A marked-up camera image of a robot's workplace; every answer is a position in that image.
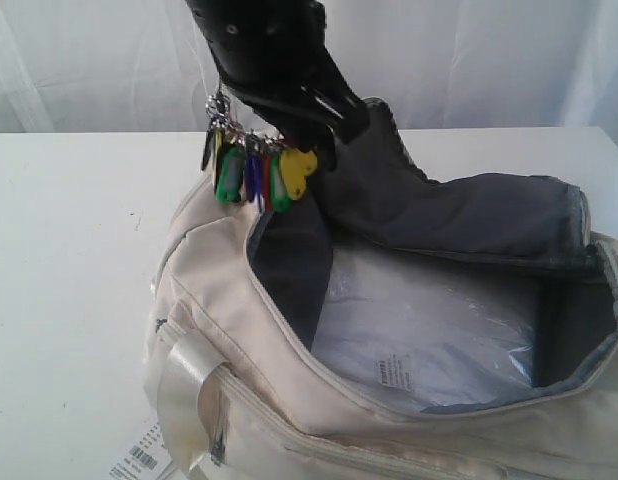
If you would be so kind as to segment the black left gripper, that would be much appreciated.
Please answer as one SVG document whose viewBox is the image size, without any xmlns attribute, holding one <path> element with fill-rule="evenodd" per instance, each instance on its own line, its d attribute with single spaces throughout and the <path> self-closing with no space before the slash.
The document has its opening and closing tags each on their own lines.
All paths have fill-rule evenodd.
<svg viewBox="0 0 618 480">
<path fill-rule="evenodd" d="M 221 81 L 323 170 L 337 165 L 334 135 L 349 143 L 369 123 L 325 46 L 319 1 L 188 1 Z"/>
</svg>

